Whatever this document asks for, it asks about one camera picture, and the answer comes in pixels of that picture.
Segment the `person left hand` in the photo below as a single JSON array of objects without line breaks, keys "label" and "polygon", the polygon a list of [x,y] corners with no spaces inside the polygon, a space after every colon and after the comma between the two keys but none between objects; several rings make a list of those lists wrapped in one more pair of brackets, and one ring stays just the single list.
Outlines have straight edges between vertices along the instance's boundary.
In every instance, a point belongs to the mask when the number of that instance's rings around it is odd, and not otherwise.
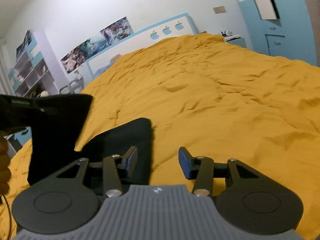
[{"label": "person left hand", "polygon": [[4,137],[4,133],[1,132],[0,137],[0,187],[1,195],[7,194],[9,191],[9,180],[11,178],[11,171],[8,168],[10,164],[10,157],[8,155],[9,145],[7,139]]}]

